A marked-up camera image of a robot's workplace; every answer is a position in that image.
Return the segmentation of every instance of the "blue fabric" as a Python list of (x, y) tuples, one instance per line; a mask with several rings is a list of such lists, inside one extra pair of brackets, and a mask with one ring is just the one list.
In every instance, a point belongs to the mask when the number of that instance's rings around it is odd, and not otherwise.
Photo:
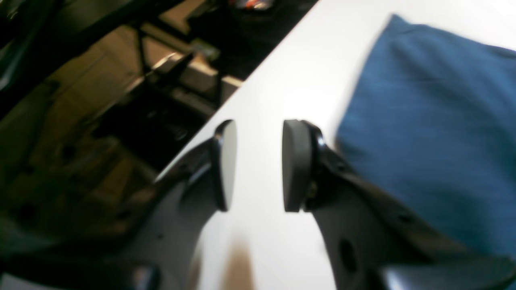
[(516, 256), (516, 52), (394, 15), (338, 141), (359, 174), (437, 230)]

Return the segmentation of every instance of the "white tabletop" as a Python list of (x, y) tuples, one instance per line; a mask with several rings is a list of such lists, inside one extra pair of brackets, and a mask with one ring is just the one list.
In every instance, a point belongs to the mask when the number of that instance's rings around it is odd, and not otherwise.
[[(364, 60), (392, 13), (516, 49), (513, 0), (320, 0), (185, 149), (223, 120), (236, 120), (233, 204), (203, 231), (198, 289), (335, 289), (312, 215), (283, 209), (282, 122), (309, 120), (333, 144)], [(237, 248), (243, 250), (235, 258)], [(228, 275), (251, 281), (232, 284)]]

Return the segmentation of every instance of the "white table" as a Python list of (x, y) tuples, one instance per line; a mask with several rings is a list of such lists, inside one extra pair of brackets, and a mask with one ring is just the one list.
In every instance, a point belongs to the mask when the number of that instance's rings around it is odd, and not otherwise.
[(513, 0), (320, 0), (185, 149), (223, 120), (236, 120), (233, 204), (203, 231), (198, 289), (248, 289), (245, 282), (224, 286), (227, 271), (245, 276), (244, 266), (228, 266), (237, 245), (250, 259), (249, 289), (335, 289), (312, 215), (283, 209), (282, 122), (309, 120), (333, 144), (364, 60), (391, 13), (516, 50)]

